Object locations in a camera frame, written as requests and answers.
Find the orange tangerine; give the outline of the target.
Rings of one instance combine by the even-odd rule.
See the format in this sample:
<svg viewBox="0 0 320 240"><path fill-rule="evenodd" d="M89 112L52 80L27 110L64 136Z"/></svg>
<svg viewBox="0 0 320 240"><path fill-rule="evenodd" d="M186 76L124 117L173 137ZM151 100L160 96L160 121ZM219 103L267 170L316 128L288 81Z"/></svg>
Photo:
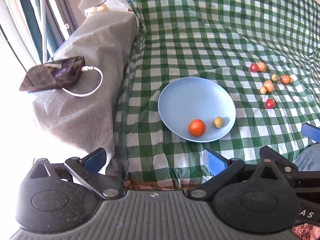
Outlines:
<svg viewBox="0 0 320 240"><path fill-rule="evenodd" d="M206 132L206 124L201 119L195 119L190 122L189 133L194 137L200 137Z"/></svg>

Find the small yellow longan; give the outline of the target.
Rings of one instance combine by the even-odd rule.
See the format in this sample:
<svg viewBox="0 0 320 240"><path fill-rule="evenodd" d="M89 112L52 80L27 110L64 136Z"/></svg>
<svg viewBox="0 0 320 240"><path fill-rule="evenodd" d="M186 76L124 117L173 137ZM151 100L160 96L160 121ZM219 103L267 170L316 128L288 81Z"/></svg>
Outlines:
<svg viewBox="0 0 320 240"><path fill-rule="evenodd" d="M213 124L216 128L222 128L223 127L223 118L220 116L216 117L213 121Z"/></svg>
<svg viewBox="0 0 320 240"><path fill-rule="evenodd" d="M266 93L267 93L267 88L266 88L265 86L262 86L262 87L260 88L260 93L261 93L261 94L266 94Z"/></svg>
<svg viewBox="0 0 320 240"><path fill-rule="evenodd" d="M272 80L273 82L277 82L277 81L279 81L279 77L278 77L278 75L273 74L273 75L271 76L271 80Z"/></svg>

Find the small orange fruit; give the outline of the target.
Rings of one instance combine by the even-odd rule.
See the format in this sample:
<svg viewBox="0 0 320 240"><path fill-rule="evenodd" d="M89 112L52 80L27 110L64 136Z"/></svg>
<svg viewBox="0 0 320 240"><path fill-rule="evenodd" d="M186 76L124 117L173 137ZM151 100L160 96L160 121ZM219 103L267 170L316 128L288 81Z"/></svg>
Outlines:
<svg viewBox="0 0 320 240"><path fill-rule="evenodd" d="M283 76L281 77L281 82L282 82L283 84L287 85L287 84L290 84L290 83L293 82L293 78L292 78L291 76L289 76L289 75L283 75Z"/></svg>

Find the pale orange peach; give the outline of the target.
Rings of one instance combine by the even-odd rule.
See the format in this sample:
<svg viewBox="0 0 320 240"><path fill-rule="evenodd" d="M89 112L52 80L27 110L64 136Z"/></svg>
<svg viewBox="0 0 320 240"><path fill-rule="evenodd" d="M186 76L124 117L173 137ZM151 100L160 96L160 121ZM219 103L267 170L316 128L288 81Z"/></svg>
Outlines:
<svg viewBox="0 0 320 240"><path fill-rule="evenodd" d="M274 84L271 80L266 80L264 82L264 87L266 88L268 93L271 93L274 91Z"/></svg>

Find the dark red plum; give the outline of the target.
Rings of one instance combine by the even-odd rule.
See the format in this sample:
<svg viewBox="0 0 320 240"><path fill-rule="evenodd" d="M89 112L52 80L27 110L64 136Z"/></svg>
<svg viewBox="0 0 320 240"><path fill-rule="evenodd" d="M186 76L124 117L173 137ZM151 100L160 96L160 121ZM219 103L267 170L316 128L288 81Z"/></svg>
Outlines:
<svg viewBox="0 0 320 240"><path fill-rule="evenodd" d="M256 63L252 63L249 67L251 72L257 73L259 71L258 65Z"/></svg>

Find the blue jeans leg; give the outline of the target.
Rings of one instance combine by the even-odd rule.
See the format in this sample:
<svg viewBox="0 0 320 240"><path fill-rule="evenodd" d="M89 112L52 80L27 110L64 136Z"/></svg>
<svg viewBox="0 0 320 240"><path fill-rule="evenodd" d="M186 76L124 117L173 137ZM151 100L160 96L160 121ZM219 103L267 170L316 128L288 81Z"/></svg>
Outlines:
<svg viewBox="0 0 320 240"><path fill-rule="evenodd" d="M320 144L306 148L293 163L299 171L320 171Z"/></svg>

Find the light blue plate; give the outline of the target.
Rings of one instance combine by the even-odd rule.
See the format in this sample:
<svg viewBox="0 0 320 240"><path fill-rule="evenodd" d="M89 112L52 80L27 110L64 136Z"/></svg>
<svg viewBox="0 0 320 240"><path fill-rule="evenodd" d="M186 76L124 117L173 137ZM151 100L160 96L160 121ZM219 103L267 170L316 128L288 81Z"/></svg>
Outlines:
<svg viewBox="0 0 320 240"><path fill-rule="evenodd" d="M236 107L231 96L217 83L201 77L185 77L168 84L160 93L158 113L175 135L192 142L216 141L227 135L236 121ZM213 121L223 118L223 127ZM200 137L189 133L191 121L201 119L206 132Z"/></svg>

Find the orange peach fruit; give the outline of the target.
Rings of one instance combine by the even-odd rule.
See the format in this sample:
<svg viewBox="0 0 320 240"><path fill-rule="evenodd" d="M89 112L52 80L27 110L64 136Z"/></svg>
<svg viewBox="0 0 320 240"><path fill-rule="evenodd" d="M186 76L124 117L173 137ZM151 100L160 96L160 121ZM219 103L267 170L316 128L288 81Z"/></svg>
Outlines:
<svg viewBox="0 0 320 240"><path fill-rule="evenodd" d="M266 71L266 64L264 62L259 61L257 63L258 71L265 72Z"/></svg>

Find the black smartphone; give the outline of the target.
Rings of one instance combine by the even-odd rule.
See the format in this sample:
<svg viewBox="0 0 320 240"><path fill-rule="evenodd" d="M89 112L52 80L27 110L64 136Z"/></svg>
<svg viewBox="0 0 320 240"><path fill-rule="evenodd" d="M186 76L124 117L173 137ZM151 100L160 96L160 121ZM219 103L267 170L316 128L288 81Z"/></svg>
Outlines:
<svg viewBox="0 0 320 240"><path fill-rule="evenodd" d="M71 88L76 85L85 64L83 56L48 62L31 67L19 88L20 92L39 92L43 90Z"/></svg>

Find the green checkered cloth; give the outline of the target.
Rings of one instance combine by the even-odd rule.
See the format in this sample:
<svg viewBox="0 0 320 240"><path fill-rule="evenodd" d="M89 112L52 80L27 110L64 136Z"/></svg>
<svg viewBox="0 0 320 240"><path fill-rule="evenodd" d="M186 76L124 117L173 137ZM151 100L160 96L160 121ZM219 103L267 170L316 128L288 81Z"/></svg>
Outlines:
<svg viewBox="0 0 320 240"><path fill-rule="evenodd" d="M174 190L206 181L202 152L254 164L262 146L295 160L319 125L319 3L316 0L129 0L140 27L114 123L116 160L132 189ZM251 72L259 61L265 72ZM271 76L278 75L273 82ZM281 77L293 78L283 84ZM187 142L160 119L162 89L182 77L222 86L236 122L222 139ZM274 91L261 94L266 80ZM273 109L265 102L276 101Z"/></svg>

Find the white folding rack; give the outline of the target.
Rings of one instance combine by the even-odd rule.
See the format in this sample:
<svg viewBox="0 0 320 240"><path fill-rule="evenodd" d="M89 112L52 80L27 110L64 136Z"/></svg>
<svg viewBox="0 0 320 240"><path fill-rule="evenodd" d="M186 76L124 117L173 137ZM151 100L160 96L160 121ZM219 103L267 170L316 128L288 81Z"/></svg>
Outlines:
<svg viewBox="0 0 320 240"><path fill-rule="evenodd" d="M1 0L1 58L26 72L50 61L77 27L69 0Z"/></svg>

